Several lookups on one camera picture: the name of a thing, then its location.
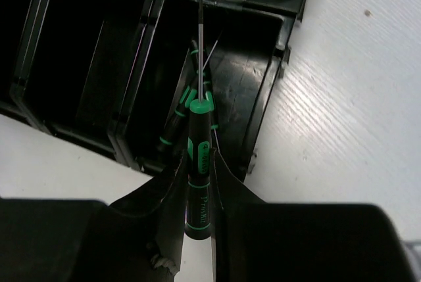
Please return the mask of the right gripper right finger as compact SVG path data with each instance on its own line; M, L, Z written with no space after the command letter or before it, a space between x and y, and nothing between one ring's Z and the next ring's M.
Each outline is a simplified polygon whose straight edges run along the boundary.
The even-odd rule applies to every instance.
M410 281L386 213L373 204L267 203L210 156L215 281Z

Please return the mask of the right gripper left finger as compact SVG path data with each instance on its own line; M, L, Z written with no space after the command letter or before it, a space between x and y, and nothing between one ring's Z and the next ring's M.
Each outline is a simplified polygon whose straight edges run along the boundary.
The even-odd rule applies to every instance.
M187 154L126 196L2 199L2 281L173 281L180 271Z

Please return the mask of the green black precision screwdriver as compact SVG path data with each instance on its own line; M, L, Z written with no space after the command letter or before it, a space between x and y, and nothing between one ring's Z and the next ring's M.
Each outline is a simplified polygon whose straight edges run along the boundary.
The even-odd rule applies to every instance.
M157 150L159 153L168 154L178 144L182 137L187 124L189 116L189 106L192 100L197 97L197 84L198 84L198 72L199 67L199 46L197 38L191 38L189 43L189 59L193 66L194 75L191 77L189 82L185 82L182 90L181 97L176 104L176 107L169 117L163 132L161 133L158 143Z

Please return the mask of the black six-compartment tray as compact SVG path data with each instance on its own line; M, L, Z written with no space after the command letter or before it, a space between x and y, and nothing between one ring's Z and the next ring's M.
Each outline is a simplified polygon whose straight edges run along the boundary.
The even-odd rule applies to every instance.
M238 179L306 0L203 0L220 151ZM157 175L156 146L194 75L199 0L1 0L1 114Z

